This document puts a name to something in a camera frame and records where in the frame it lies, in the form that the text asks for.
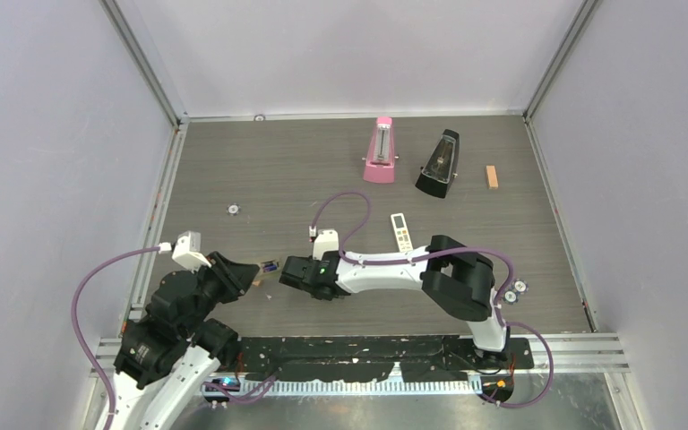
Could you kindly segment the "beige grey remote control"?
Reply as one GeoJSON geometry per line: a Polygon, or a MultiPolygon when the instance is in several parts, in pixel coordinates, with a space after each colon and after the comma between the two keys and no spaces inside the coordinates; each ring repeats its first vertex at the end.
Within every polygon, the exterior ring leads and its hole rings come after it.
{"type": "Polygon", "coordinates": [[[273,259],[264,262],[258,262],[257,267],[259,270],[254,277],[254,281],[252,283],[253,287],[259,287],[264,280],[275,276],[279,271],[280,261],[278,259],[273,259]]]}

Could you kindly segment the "white remote control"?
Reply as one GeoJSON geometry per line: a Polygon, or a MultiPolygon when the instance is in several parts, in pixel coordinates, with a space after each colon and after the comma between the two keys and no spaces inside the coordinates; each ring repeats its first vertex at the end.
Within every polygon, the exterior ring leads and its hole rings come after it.
{"type": "Polygon", "coordinates": [[[394,213],[390,216],[393,233],[397,247],[401,253],[413,250],[409,229],[403,213],[394,213]]]}

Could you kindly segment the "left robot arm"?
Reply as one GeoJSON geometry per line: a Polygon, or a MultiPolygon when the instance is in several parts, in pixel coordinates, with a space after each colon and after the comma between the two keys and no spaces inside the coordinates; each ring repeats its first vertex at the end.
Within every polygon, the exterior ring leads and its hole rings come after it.
{"type": "Polygon", "coordinates": [[[193,270],[166,275],[146,314],[123,333],[105,383],[109,410],[96,427],[171,428],[210,374],[237,363],[237,332],[210,314],[242,297],[259,271],[213,252],[193,270]]]}

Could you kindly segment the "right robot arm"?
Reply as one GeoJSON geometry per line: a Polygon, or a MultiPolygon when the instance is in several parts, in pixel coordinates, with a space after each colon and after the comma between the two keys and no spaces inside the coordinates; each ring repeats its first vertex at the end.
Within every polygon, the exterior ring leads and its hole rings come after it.
{"type": "Polygon", "coordinates": [[[509,330],[496,311],[494,263],[448,236],[435,235],[406,253],[289,256],[279,282],[326,301],[372,290],[422,292],[468,325],[481,364],[498,367],[512,353],[509,330]]]}

